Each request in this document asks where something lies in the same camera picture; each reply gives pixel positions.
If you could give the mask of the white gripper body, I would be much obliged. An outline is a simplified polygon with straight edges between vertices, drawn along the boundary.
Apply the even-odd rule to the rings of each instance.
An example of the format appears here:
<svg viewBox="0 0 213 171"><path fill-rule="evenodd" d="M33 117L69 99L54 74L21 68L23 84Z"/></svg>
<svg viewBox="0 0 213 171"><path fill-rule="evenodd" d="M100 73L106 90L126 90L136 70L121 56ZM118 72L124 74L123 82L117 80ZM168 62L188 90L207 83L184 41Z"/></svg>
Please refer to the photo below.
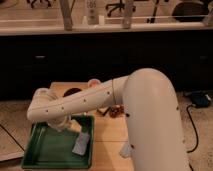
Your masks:
<svg viewBox="0 0 213 171"><path fill-rule="evenodd" d="M70 121L71 121L71 117L65 116L65 117L59 117L56 119L49 120L47 124L51 128L57 130L58 132L61 132L70 127Z"/></svg>

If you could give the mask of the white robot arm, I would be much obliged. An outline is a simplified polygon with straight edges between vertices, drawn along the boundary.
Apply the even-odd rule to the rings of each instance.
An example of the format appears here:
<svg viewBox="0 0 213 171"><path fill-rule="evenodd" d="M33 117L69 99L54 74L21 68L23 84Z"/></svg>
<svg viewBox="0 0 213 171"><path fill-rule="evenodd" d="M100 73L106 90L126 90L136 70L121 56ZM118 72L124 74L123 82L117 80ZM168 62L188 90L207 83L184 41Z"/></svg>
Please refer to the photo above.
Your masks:
<svg viewBox="0 0 213 171"><path fill-rule="evenodd" d="M156 69L138 69L64 98L39 88L27 118L50 122L114 105L124 107L134 171L190 171L177 96Z"/></svg>

